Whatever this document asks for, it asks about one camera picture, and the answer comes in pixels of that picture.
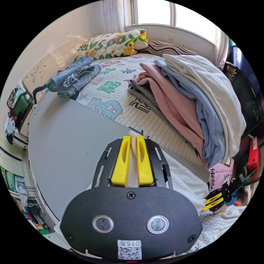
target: screw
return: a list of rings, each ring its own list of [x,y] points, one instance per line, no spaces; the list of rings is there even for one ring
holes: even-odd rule
[[[128,199],[134,199],[136,196],[134,192],[128,192],[126,195]]]
[[[70,241],[73,241],[73,236],[71,234],[67,234],[67,237]]]
[[[196,239],[196,235],[192,235],[188,238],[188,242],[192,243]]]

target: wooden headboard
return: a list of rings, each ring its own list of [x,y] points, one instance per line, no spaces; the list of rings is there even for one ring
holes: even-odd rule
[[[72,64],[79,46],[87,39],[83,37],[68,42],[39,61],[23,79],[29,93],[32,93],[36,87],[44,85],[59,69]]]

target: pillow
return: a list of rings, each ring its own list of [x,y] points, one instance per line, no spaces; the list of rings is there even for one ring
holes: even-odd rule
[[[139,51],[140,53],[148,53],[157,56],[163,56],[163,54],[169,55],[200,55],[197,52],[186,49],[180,45],[167,43],[159,40],[150,40],[148,47]]]
[[[128,32],[102,34],[83,43],[74,59],[93,57],[94,60],[113,57],[131,56],[148,46],[147,33],[144,29]]]

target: duck print pillow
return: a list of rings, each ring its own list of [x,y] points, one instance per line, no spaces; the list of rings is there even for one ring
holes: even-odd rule
[[[80,46],[74,62],[80,57],[99,60],[135,55],[138,50],[148,47],[148,41],[144,29],[98,35]]]

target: label sticker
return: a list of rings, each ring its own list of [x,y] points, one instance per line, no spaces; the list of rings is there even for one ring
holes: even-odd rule
[[[140,240],[118,240],[118,259],[141,260],[141,241]]]
[[[253,139],[253,150],[257,148],[257,138]]]

